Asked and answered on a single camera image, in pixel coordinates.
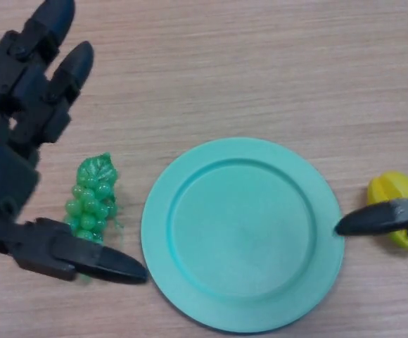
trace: wooden table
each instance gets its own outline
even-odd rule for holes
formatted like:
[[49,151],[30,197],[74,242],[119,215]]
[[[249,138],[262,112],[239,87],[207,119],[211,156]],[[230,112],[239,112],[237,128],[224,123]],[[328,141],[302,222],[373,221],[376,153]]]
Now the wooden table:
[[[0,0],[0,36],[38,4]],[[408,0],[78,0],[62,55],[85,39],[93,72],[68,130],[43,148],[43,180],[21,219],[60,219],[75,168],[111,151],[123,250],[142,259],[140,217],[156,177],[220,137],[297,151],[345,212],[364,204],[374,175],[408,174]],[[152,282],[83,287],[0,256],[0,338],[220,335],[176,312]],[[323,304],[269,336],[408,337],[408,255],[384,239],[347,240]]]

